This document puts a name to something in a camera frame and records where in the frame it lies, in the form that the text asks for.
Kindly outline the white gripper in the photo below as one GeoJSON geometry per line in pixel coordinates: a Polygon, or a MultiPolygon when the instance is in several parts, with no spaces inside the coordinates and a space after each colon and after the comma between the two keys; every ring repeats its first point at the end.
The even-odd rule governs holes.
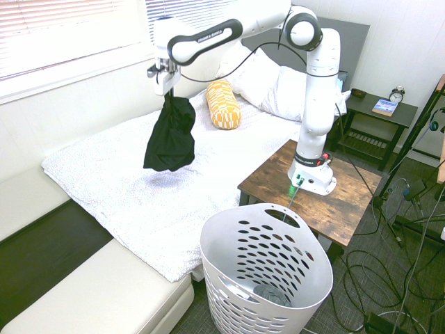
{"type": "Polygon", "coordinates": [[[160,71],[154,76],[154,93],[165,95],[169,92],[170,99],[174,97],[174,86],[180,80],[180,71],[160,71]]]}

